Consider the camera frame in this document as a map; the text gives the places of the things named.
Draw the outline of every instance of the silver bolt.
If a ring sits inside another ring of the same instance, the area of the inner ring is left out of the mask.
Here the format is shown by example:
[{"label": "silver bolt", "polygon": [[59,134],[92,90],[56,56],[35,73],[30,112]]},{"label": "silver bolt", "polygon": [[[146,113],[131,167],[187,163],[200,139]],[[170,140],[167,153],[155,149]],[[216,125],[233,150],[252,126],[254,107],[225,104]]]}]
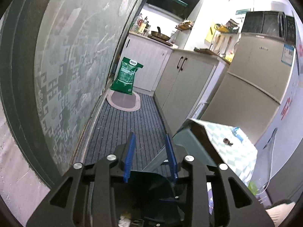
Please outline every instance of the silver bolt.
[{"label": "silver bolt", "polygon": [[194,156],[187,155],[187,156],[185,156],[185,160],[187,160],[189,162],[194,161]]},{"label": "silver bolt", "polygon": [[74,164],[73,164],[73,168],[76,169],[76,170],[82,168],[82,166],[83,166],[83,165],[82,165],[82,163],[80,163],[80,162],[77,162],[77,163],[74,163]]},{"label": "silver bolt", "polygon": [[115,156],[114,154],[110,154],[106,157],[108,160],[115,160],[117,158],[117,156]]},{"label": "silver bolt", "polygon": [[219,168],[220,168],[222,171],[225,171],[225,170],[228,169],[228,165],[226,165],[226,164],[220,164],[220,165],[219,165]]}]

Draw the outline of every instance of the energy label sticker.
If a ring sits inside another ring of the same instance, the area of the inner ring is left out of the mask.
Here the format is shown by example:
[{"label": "energy label sticker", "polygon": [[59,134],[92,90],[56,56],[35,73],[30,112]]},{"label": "energy label sticker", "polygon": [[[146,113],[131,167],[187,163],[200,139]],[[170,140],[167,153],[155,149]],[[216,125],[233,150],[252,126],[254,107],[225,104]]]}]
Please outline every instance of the energy label sticker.
[{"label": "energy label sticker", "polygon": [[294,57],[294,47],[285,44],[281,61],[284,64],[291,66],[293,57]]}]

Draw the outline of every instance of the metal screw head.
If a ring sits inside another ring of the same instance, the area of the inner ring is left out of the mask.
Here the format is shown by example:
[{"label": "metal screw head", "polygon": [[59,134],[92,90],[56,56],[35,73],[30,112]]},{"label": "metal screw head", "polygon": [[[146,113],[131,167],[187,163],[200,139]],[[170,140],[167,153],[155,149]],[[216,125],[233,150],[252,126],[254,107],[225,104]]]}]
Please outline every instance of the metal screw head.
[{"label": "metal screw head", "polygon": [[109,154],[106,158],[108,160],[115,160],[117,158],[117,156],[115,156],[114,154]]},{"label": "metal screw head", "polygon": [[74,164],[73,164],[73,168],[76,169],[76,170],[82,168],[82,166],[83,166],[83,165],[82,165],[82,163],[80,163],[80,162],[77,162],[77,163],[74,163]]},{"label": "metal screw head", "polygon": [[223,142],[229,146],[233,145],[233,143],[231,141],[229,141],[227,138],[224,138]]},{"label": "metal screw head", "polygon": [[225,171],[225,170],[228,169],[228,165],[226,165],[226,164],[220,164],[220,165],[219,165],[219,168],[220,168],[221,170]]},{"label": "metal screw head", "polygon": [[194,156],[187,155],[187,156],[185,156],[185,160],[189,161],[189,162],[194,161]]}]

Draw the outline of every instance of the yellow sign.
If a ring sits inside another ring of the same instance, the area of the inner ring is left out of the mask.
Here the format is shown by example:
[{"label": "yellow sign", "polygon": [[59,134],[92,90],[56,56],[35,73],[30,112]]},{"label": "yellow sign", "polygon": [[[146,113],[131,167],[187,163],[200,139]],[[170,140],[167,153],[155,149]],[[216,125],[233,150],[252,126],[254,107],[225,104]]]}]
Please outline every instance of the yellow sign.
[{"label": "yellow sign", "polygon": [[215,32],[216,32],[216,24],[214,22],[212,22],[205,40],[211,43],[212,39],[215,35]]}]

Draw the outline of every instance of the frying pan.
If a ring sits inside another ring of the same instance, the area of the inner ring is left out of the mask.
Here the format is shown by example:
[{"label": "frying pan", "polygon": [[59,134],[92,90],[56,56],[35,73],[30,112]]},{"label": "frying pan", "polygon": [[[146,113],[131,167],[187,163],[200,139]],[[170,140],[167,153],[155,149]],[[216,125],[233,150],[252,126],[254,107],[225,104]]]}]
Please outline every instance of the frying pan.
[{"label": "frying pan", "polygon": [[166,36],[166,35],[164,35],[164,34],[161,33],[160,27],[157,26],[157,28],[158,28],[158,31],[157,31],[157,32],[156,32],[156,31],[151,31],[151,35],[152,35],[153,37],[160,38],[160,39],[162,39],[162,40],[164,40],[164,41],[170,40],[170,37],[168,37],[168,36]]}]

